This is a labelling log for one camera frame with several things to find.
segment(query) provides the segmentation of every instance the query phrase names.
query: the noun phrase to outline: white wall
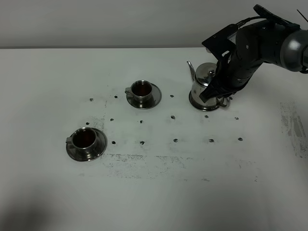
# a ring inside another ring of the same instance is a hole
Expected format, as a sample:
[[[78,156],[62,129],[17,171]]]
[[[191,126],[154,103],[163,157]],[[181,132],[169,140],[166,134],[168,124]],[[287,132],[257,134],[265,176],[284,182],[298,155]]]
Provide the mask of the white wall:
[[[307,0],[2,0],[0,47],[195,47],[255,4],[308,28]]]

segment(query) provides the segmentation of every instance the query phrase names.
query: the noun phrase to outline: metal teapot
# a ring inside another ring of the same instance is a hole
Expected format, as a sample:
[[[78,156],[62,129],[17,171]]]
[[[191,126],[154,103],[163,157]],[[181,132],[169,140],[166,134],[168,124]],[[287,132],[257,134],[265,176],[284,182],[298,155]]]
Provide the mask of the metal teapot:
[[[204,63],[198,66],[195,71],[191,62],[187,62],[192,76],[192,90],[189,93],[189,101],[191,104],[201,111],[213,111],[220,107],[229,107],[230,99],[228,98],[211,98],[205,103],[200,99],[199,95],[203,92],[211,80],[215,77],[216,64]]]

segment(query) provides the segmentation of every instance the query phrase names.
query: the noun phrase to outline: dark liquid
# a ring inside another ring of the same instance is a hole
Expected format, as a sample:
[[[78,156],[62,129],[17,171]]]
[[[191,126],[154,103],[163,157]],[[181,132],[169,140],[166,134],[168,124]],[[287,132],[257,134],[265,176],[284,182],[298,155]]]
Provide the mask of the dark liquid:
[[[136,83],[132,88],[131,91],[138,96],[145,96],[151,93],[152,86],[148,83]]]
[[[73,144],[78,148],[89,147],[94,141],[95,134],[89,130],[80,131],[73,137]]]

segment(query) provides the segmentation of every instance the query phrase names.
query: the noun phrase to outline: teapot lid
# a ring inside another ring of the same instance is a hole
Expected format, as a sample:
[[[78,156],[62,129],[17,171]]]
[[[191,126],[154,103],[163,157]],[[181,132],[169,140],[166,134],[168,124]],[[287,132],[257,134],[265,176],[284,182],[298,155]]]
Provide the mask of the teapot lid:
[[[195,73],[195,81],[197,81],[201,86],[207,87],[215,76],[216,64],[214,63],[204,63],[198,66]]]

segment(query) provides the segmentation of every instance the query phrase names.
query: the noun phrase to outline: cup handle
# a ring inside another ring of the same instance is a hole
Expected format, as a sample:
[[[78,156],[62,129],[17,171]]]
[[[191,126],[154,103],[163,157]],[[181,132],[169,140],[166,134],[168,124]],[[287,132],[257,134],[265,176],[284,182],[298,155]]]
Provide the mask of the cup handle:
[[[133,95],[133,92],[131,91],[131,88],[125,88],[125,93],[127,95]]]
[[[222,107],[229,107],[230,106],[230,98],[229,97],[223,98],[223,102],[220,104],[220,106],[222,106]]]
[[[66,138],[66,143],[72,144],[72,137],[67,137]]]

